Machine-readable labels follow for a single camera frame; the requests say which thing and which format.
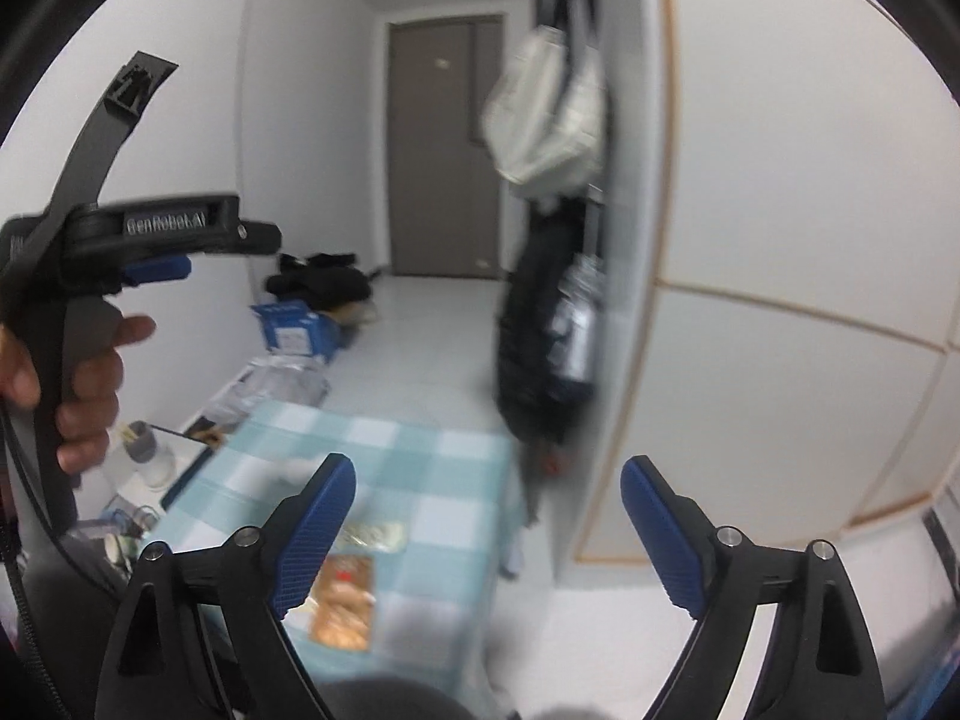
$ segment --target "door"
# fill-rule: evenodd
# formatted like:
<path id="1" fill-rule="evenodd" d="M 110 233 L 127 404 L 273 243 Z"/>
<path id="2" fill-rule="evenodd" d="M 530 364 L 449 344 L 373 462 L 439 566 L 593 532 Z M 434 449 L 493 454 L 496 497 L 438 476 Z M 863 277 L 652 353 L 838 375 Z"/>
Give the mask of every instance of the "door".
<path id="1" fill-rule="evenodd" d="M 499 17 L 393 26 L 389 204 L 392 270 L 499 276 L 500 180 L 480 132 L 500 74 Z"/>

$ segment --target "hanging bag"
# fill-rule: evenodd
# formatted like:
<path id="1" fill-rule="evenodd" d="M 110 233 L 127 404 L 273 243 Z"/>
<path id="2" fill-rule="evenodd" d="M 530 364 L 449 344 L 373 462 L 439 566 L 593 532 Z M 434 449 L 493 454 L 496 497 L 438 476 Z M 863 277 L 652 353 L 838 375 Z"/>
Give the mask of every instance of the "hanging bag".
<path id="1" fill-rule="evenodd" d="M 607 90 L 596 0 L 587 0 L 589 34 L 578 61 L 571 1 L 556 0 L 550 25 L 527 35 L 484 109 L 493 164 L 520 197 L 577 194 L 603 169 Z"/>

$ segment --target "checkered tablecloth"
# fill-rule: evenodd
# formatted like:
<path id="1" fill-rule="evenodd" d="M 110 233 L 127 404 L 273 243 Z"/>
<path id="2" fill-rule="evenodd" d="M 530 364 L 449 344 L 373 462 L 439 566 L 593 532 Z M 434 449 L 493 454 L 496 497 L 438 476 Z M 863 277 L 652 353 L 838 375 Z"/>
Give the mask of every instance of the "checkered tablecloth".
<path id="1" fill-rule="evenodd" d="M 497 717 L 484 636 L 499 565 L 524 517 L 508 437 L 268 402 L 200 471 L 150 541 L 184 552 L 262 525 L 280 500 L 299 492 L 282 464 L 311 459 L 319 467 L 329 452 L 356 467 L 349 521 L 403 522 L 409 543 L 374 558 L 370 651 L 323 647 L 309 640 L 306 613 L 287 614 L 304 667 L 317 683 L 384 673 L 420 680 L 480 718 Z"/>

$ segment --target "blue box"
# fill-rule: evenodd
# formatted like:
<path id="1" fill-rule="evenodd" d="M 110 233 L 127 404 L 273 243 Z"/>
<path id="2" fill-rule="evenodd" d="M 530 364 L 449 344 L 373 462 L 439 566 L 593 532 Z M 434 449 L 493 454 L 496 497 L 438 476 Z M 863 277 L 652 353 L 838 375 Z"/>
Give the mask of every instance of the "blue box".
<path id="1" fill-rule="evenodd" d="M 330 362 L 340 348 L 340 326 L 316 314 L 302 300 L 251 306 L 260 318 L 267 348 L 275 354 L 323 357 Z"/>

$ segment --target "screw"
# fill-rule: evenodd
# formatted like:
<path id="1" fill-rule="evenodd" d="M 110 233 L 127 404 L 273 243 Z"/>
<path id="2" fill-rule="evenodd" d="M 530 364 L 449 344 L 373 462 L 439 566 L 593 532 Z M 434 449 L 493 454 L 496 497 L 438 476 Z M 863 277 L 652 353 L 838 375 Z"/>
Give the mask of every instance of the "screw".
<path id="1" fill-rule="evenodd" d="M 829 541 L 814 541 L 813 554 L 819 557 L 820 560 L 830 560 L 837 554 L 837 551 L 833 549 L 833 544 Z"/>
<path id="2" fill-rule="evenodd" d="M 251 547 L 260 541 L 260 528 L 241 528 L 233 534 L 233 543 L 238 547 Z"/>
<path id="3" fill-rule="evenodd" d="M 741 541 L 743 541 L 743 533 L 738 531 L 737 528 L 724 526 L 717 530 L 717 541 L 723 544 L 723 546 L 738 547 Z"/>
<path id="4" fill-rule="evenodd" d="M 144 560 L 159 560 L 166 554 L 167 545 L 162 541 L 154 541 L 152 544 L 147 544 L 146 549 L 140 553 L 140 556 Z"/>

